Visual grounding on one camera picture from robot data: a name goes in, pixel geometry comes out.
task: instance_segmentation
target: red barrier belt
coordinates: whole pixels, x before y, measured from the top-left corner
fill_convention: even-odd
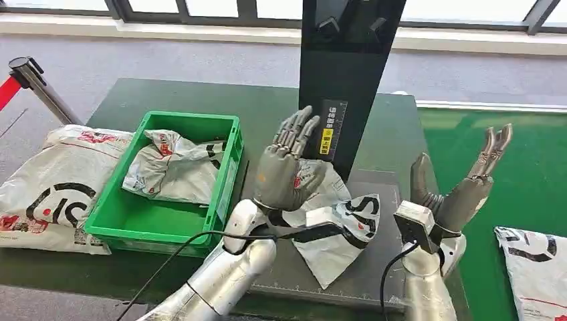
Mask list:
[[[8,80],[0,86],[0,110],[10,102],[20,88],[21,85],[14,77],[8,78]]]

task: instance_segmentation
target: black cable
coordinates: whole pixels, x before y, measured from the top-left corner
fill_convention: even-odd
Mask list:
[[[122,313],[116,319],[116,321],[120,321],[124,317],[124,315],[126,315],[128,310],[134,305],[136,300],[140,297],[140,295],[142,295],[142,293],[144,293],[146,288],[150,285],[151,281],[153,281],[153,279],[161,272],[161,270],[163,270],[163,268],[165,268],[165,266],[167,264],[169,264],[169,262],[174,257],[177,256],[177,254],[179,254],[179,252],[181,252],[191,242],[196,240],[196,238],[203,236],[203,235],[207,235],[207,234],[217,234],[217,235],[230,237],[230,238],[233,238],[233,239],[245,239],[245,240],[248,240],[248,241],[253,241],[253,240],[256,240],[256,239],[274,239],[274,240],[277,239],[277,237],[275,235],[244,236],[244,235],[229,234],[229,233],[225,233],[225,232],[222,232],[222,231],[204,231],[204,232],[200,232],[200,233],[195,234],[194,236],[192,236],[188,240],[186,240],[185,243],[183,243],[181,246],[179,246],[179,248],[175,252],[173,252],[167,258],[167,260],[165,260],[165,262],[163,262],[163,264],[154,272],[154,275],[152,275],[152,277],[149,278],[148,281],[146,281],[146,283],[143,285],[143,287],[141,287],[141,289],[139,289],[139,291],[136,293],[136,295],[130,300],[130,302],[128,303],[128,306],[126,307],[126,309],[124,309],[124,311],[122,311]]]
[[[388,275],[388,270],[390,270],[392,265],[394,265],[394,263],[396,263],[399,259],[401,259],[402,257],[406,256],[409,252],[416,249],[417,246],[418,244],[416,243],[410,246],[407,250],[396,255],[391,261],[388,262],[388,264],[386,264],[386,267],[384,268],[384,272],[382,273],[382,279],[380,281],[380,307],[382,308],[382,314],[384,314],[384,319],[386,319],[386,321],[388,321],[388,314],[386,313],[386,309],[384,307],[384,283],[386,283],[386,276]]]

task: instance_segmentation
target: green mat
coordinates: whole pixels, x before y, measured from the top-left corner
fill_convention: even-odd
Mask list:
[[[496,166],[494,188],[465,228],[460,263],[474,320],[517,320],[493,228],[517,227],[567,237],[563,190],[567,178],[567,115],[526,112],[419,110],[439,189],[448,193],[471,168],[489,126],[514,124]]]

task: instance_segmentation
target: window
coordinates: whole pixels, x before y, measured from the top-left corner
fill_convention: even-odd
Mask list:
[[[187,9],[192,16],[238,17],[236,0],[187,0]]]
[[[259,18],[302,19],[303,0],[257,0]]]
[[[567,0],[559,1],[555,10],[547,19],[548,23],[567,23]]]
[[[407,0],[402,20],[523,21],[534,0]]]
[[[107,11],[104,0],[4,0],[7,7]]]
[[[130,6],[137,12],[179,12],[175,0],[130,0]]]

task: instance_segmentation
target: package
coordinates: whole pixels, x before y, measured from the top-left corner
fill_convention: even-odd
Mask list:
[[[108,246],[87,234],[82,227],[73,228],[27,217],[0,217],[0,246],[47,251],[80,252],[108,255]]]
[[[567,239],[495,227],[520,321],[567,321]]]
[[[171,130],[145,130],[151,139],[138,152],[122,188],[159,201],[208,205],[226,142],[194,144]]]
[[[0,187],[0,247],[110,254],[82,231],[132,134],[67,125]]]
[[[321,288],[326,289],[375,236],[380,219],[380,198],[378,194],[371,194],[351,200],[332,164],[321,160],[301,160],[299,186],[308,181],[321,163],[326,166],[326,176],[321,185],[301,209],[284,212],[283,219],[294,227],[331,221],[344,228],[345,235],[306,243],[293,242]]]

